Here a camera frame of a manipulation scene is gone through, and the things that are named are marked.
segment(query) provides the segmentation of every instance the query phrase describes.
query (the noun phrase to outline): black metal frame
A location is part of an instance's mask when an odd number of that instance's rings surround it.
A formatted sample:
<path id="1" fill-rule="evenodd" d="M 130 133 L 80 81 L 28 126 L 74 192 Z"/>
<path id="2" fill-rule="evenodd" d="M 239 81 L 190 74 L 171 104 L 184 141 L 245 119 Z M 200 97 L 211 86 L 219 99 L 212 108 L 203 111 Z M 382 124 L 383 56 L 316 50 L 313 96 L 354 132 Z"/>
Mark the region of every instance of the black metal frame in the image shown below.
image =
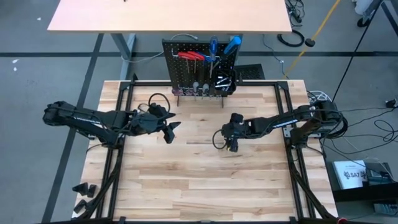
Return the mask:
<path id="1" fill-rule="evenodd" d="M 239 84 L 240 86 L 272 86 L 274 87 L 275 90 L 275 97 L 277 99 L 277 107 L 278 107 L 278 112 L 279 114 L 282 114 L 284 112 L 284 107 L 283 107 L 283 102 L 282 102 L 282 97 L 280 91 L 282 90 L 285 95 L 285 100 L 287 103 L 287 109 L 288 111 L 293 110 L 292 106 L 292 100 L 290 98 L 290 92 L 289 92 L 289 85 L 287 81 L 276 81 L 276 82 L 241 82 Z M 131 82 L 121 82 L 119 86 L 119 94 L 118 94 L 118 100 L 116 103 L 116 110 L 121 109 L 121 104 L 123 100 L 123 94 L 124 91 L 128 90 L 127 94 L 127 102 L 126 102 L 126 110 L 130 110 L 131 103 L 132 103 L 132 94 L 133 94 L 133 89 L 135 86 L 170 86 L 170 82 L 165 81 L 165 82 L 137 82 L 137 77 L 134 75 L 133 79 Z M 96 208 L 96 216 L 94 219 L 90 219 L 91 215 L 85 216 L 83 219 L 77 219 L 77 220 L 71 220 L 71 221 L 65 221 L 65 222 L 57 222 L 59 224 L 66 224 L 66 223 L 86 223 L 86 224 L 92 224 L 92 223 L 131 223 L 131 224 L 138 224 L 138 223 L 143 223 L 143 224 L 159 224 L 159 222 L 127 222 L 125 221 L 125 217 L 121 217 L 120 221 L 115 222 L 113 221 L 114 218 L 114 209 L 116 205 L 116 196 L 118 192 L 118 184 L 119 184 L 119 176 L 120 176 L 120 170 L 121 170 L 121 163 L 123 159 L 123 151 L 124 151 L 124 141 L 125 138 L 122 138 L 121 144 L 122 147 L 118 150 L 117 154 L 117 159 L 116 159 L 116 165 L 114 167 L 114 170 L 112 173 L 114 173 L 113 181 L 110 183 L 110 170 L 111 170 L 111 161 L 112 161 L 112 156 L 113 156 L 113 150 L 115 149 L 108 149 L 108 153 L 106 156 L 106 162 L 104 166 L 104 172 L 103 172 L 103 180 L 101 184 L 101 190 L 98 193 L 98 195 L 104 196 L 105 193 L 108 191 L 110 185 L 113 185 L 112 191 L 111 191 L 111 199 L 108 207 L 108 214 L 105 218 L 103 218 L 103 203 L 104 203 L 104 197 L 99 201 L 99 204 Z M 285 142 L 285 150 L 286 150 L 286 156 L 287 156 L 287 162 L 289 165 L 289 175 L 292 183 L 292 191 L 294 195 L 294 200 L 295 200 L 295 207 L 297 210 L 297 218 L 302 219 L 304 217 L 303 215 L 303 208 L 302 208 L 302 202 L 300 199 L 300 192 L 299 192 L 299 185 L 303 186 L 306 185 L 308 186 L 308 177 L 307 177 L 307 171 L 305 169 L 305 164 L 304 164 L 304 158 L 303 154 L 300 149 L 297 150 L 297 156 L 298 156 L 298 164 L 300 166 L 300 173 L 301 173 L 301 179 L 298 178 L 297 176 L 300 175 L 298 171 L 295 168 L 293 156 L 292 156 L 292 149 L 289 146 L 289 137 L 286 137 L 284 135 L 284 142 Z M 306 198 L 307 198 L 307 205 L 310 211 L 310 218 L 315 218 L 315 212 L 314 212 L 314 207 L 311 204 L 311 198 L 316 199 L 314 194 L 308 194 L 309 187 L 307 187 L 307 192 L 306 192 Z M 290 221 L 286 222 L 160 222 L 161 224 L 194 224 L 194 223 L 212 223 L 212 224 L 243 224 L 243 223 L 250 223 L 250 224 L 260 224 L 260 223 L 268 223 L 268 224 L 294 224 L 296 223 L 297 220 L 295 217 L 290 217 Z"/>

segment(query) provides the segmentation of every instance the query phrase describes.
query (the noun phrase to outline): pegboard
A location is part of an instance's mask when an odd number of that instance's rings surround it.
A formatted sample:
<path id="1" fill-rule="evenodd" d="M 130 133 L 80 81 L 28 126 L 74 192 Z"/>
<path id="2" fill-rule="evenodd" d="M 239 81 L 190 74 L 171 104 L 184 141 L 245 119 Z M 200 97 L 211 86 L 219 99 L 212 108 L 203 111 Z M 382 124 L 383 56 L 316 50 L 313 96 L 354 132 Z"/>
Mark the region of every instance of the pegboard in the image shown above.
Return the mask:
<path id="1" fill-rule="evenodd" d="M 227 41 L 219 41 L 216 56 L 220 56 L 226 46 L 229 44 Z M 218 71 L 224 73 L 234 74 L 233 68 L 237 51 L 233 52 L 226 59 L 222 60 L 217 67 L 213 70 L 212 78 L 210 79 L 210 62 L 185 60 L 176 57 L 179 52 L 199 52 L 209 55 L 210 40 L 209 41 L 181 41 L 181 40 L 162 40 L 164 56 L 169 70 L 170 81 L 173 89 L 192 88 L 194 82 L 199 83 L 199 88 L 207 83 L 210 86 L 210 95 L 214 94 L 214 78 Z"/>

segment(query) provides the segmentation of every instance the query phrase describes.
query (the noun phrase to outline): wooden table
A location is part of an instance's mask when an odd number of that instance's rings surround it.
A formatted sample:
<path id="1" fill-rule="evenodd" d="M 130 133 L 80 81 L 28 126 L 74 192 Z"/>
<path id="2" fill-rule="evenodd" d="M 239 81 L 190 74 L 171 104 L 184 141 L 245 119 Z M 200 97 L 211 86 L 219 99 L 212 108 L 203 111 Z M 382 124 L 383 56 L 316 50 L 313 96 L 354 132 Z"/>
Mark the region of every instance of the wooden table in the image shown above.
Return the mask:
<path id="1" fill-rule="evenodd" d="M 307 104 L 304 82 L 288 82 L 294 108 Z M 104 83 L 100 111 L 114 110 L 119 85 L 119 81 Z M 229 121 L 233 112 L 246 119 L 278 114 L 273 87 L 239 86 L 224 99 L 221 108 L 220 100 L 195 101 L 193 97 L 181 97 L 177 107 L 171 87 L 135 86 L 131 108 L 146 103 L 155 92 L 165 94 L 171 112 L 177 114 L 168 122 L 182 124 L 175 129 L 172 144 L 164 142 L 163 133 L 126 139 L 115 219 L 125 216 L 127 220 L 283 221 L 295 216 L 281 129 L 260 139 L 240 139 L 237 153 L 219 151 L 211 144 L 213 133 Z M 153 100 L 165 105 L 161 98 Z M 98 141 L 90 142 L 90 146 L 95 144 Z M 308 144 L 320 148 L 315 139 Z M 101 185 L 106 153 L 106 148 L 96 147 L 87 154 L 81 182 Z M 310 188 L 337 216 L 323 157 L 309 149 L 304 149 L 303 154 Z M 103 214 L 108 212 L 109 196 L 110 190 Z M 303 192 L 301 198 L 308 216 Z M 76 202 L 81 199 L 89 201 L 78 195 Z"/>
<path id="2" fill-rule="evenodd" d="M 48 30 L 111 33 L 125 60 L 131 60 L 136 35 L 130 34 L 126 41 L 123 32 L 218 32 L 243 37 L 242 33 L 292 31 L 284 0 L 61 0 Z M 129 66 L 123 62 L 120 79 L 127 78 Z"/>

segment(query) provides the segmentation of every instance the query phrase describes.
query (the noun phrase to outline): butcher block tabletop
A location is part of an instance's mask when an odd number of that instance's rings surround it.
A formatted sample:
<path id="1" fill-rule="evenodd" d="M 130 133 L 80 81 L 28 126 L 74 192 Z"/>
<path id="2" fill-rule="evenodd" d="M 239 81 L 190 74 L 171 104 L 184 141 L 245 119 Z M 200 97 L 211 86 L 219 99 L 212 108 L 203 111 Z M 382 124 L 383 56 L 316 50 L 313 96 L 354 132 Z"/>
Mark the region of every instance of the butcher block tabletop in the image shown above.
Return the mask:
<path id="1" fill-rule="evenodd" d="M 120 83 L 105 81 L 98 110 L 115 109 Z M 293 107 L 308 104 L 303 80 L 288 83 Z M 229 122 L 231 113 L 241 113 L 245 119 L 278 114 L 274 87 L 239 86 L 224 99 L 224 108 L 221 99 L 195 100 L 189 96 L 180 97 L 177 107 L 177 97 L 171 90 L 171 86 L 133 89 L 132 110 L 147 103 L 151 94 L 163 93 L 170 100 L 170 112 L 177 114 L 168 122 L 182 123 L 174 130 L 172 144 L 165 143 L 163 132 L 126 138 L 114 219 L 287 221 L 296 216 L 281 129 L 260 139 L 240 139 L 237 153 L 217 150 L 211 143 L 213 133 Z M 152 102 L 167 107 L 161 97 L 155 96 Z M 215 139 L 216 143 L 222 142 L 221 135 Z M 91 141 L 89 146 L 98 143 Z M 308 145 L 320 150 L 315 139 L 310 139 Z M 81 183 L 101 185 L 106 153 L 104 147 L 87 153 Z M 303 149 L 303 155 L 311 190 L 337 216 L 323 156 L 309 149 Z M 104 200 L 104 216 L 110 195 L 111 189 Z M 308 216 L 301 189 L 300 196 Z M 76 203 L 81 199 L 91 200 L 78 194 Z"/>

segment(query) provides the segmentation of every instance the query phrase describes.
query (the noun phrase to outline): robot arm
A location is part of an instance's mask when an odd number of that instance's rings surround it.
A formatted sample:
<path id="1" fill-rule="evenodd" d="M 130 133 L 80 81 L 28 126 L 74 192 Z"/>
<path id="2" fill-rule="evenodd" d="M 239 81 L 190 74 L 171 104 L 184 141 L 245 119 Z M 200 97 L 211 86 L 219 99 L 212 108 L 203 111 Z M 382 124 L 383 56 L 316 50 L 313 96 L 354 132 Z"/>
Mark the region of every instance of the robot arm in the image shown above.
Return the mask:
<path id="1" fill-rule="evenodd" d="M 238 151 L 238 139 L 256 139 L 269 134 L 275 128 L 306 121 L 300 128 L 290 131 L 291 145 L 306 144 L 313 133 L 325 134 L 329 130 L 319 130 L 324 126 L 335 126 L 341 120 L 341 113 L 330 101 L 317 101 L 312 106 L 299 106 L 297 109 L 270 118 L 243 119 L 243 115 L 233 113 L 228 124 L 221 128 L 226 141 L 225 146 L 231 152 Z"/>
<path id="2" fill-rule="evenodd" d="M 147 112 L 109 111 L 101 112 L 86 108 L 77 108 L 67 102 L 58 101 L 47 105 L 43 121 L 51 126 L 69 126 L 83 136 L 97 137 L 103 146 L 118 148 L 120 136 L 139 136 L 163 131 L 165 141 L 170 144 L 174 139 L 173 129 L 181 122 L 167 125 L 166 119 L 174 117 L 166 109 L 151 103 Z"/>

